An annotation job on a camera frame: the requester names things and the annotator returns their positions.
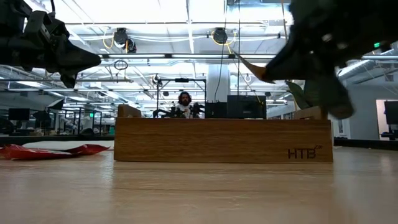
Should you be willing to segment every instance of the black monitor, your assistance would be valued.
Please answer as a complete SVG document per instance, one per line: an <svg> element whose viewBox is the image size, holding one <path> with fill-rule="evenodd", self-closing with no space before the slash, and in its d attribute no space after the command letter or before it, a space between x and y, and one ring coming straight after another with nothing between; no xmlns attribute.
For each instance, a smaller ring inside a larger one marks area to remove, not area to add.
<svg viewBox="0 0 398 224"><path fill-rule="evenodd" d="M398 124L398 101L385 101L384 107L387 124Z"/></svg>
<svg viewBox="0 0 398 224"><path fill-rule="evenodd" d="M9 108L8 120L9 121L28 121L30 118L29 108Z"/></svg>
<svg viewBox="0 0 398 224"><path fill-rule="evenodd" d="M266 96L237 96L229 95L227 98L228 118L263 118L267 119Z"/></svg>

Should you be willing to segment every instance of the man with beard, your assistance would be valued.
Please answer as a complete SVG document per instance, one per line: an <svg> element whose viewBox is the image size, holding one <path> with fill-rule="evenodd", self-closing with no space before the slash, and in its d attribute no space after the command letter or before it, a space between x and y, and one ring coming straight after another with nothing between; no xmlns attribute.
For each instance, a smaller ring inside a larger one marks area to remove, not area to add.
<svg viewBox="0 0 398 224"><path fill-rule="evenodd" d="M191 114L192 106L190 103L192 102L191 96L186 91L180 93L178 97L178 105L175 107L176 110L180 110L183 113L183 117L185 118L193 118Z"/></svg>

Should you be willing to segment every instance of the ceiling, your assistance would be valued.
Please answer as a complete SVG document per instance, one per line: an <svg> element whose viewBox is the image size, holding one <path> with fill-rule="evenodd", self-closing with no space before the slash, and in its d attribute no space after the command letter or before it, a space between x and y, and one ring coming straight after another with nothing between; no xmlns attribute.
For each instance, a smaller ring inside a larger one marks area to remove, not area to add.
<svg viewBox="0 0 398 224"><path fill-rule="evenodd" d="M49 0L25 0L25 2L33 10L51 11ZM55 0L55 8L56 18L66 24L71 33L72 43L96 54L124 54L123 50L112 44L113 32L118 27L127 29L129 38L137 46L138 54L229 54L232 50L241 54L277 54L284 46L285 36L289 34L289 27L293 23L288 10L290 1L284 1L284 11L280 0L240 0L240 6L237 2L237 0ZM283 26L284 18L287 33ZM229 47L224 47L222 52L223 46L213 41L211 33L215 28L224 26L230 44ZM127 69L118 70L114 66L115 61L117 60L103 60L100 66L81 72L78 76L80 81L75 88L131 91L104 91L104 94L98 91L84 93L54 91L54 93L62 96L79 96L97 103L127 101L150 111L156 103L156 92L144 90L155 89L153 82L155 75L160 78L206 79L209 66L220 63L219 59L124 59L128 64ZM229 64L231 89L236 89L239 83L239 89L245 90L241 94L252 95L253 93L247 92L250 89L260 92L287 89L283 81L275 85L260 82L243 65L240 65L240 72L243 75L238 79L237 62L224 61L224 63ZM266 63L267 60L264 60L258 65L265 66ZM39 77L59 80L58 74L47 74L41 69L34 69L33 74L38 77L28 77L19 73L21 74L28 79ZM358 75L362 76L348 83L369 77L368 72ZM64 88L60 82L42 84L53 89ZM203 86L199 84L170 82L163 87L164 90L170 90L169 96L160 95L163 106L177 99L181 89L189 89L194 99L204 101L205 94L201 89ZM12 87L20 88L21 85L23 86L20 83L13 83ZM284 95L285 93L272 93L275 99L281 99Z"/></svg>

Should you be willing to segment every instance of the wooden box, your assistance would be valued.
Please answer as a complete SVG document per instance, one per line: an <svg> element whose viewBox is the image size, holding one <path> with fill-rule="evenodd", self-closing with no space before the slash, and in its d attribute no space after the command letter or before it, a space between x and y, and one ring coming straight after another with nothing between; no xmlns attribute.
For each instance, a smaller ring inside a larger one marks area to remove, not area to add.
<svg viewBox="0 0 398 224"><path fill-rule="evenodd" d="M117 118L114 159L330 163L330 121Z"/></svg>

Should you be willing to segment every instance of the red wrapper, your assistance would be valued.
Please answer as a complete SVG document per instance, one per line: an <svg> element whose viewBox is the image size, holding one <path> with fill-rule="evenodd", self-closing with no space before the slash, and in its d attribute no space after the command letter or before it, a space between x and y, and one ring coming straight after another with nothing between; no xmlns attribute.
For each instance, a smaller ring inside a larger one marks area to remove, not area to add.
<svg viewBox="0 0 398 224"><path fill-rule="evenodd" d="M75 156L93 155L109 149L94 144L85 144L73 149L51 151L47 149L28 149L24 146L7 145L0 149L0 155L11 160L63 159Z"/></svg>

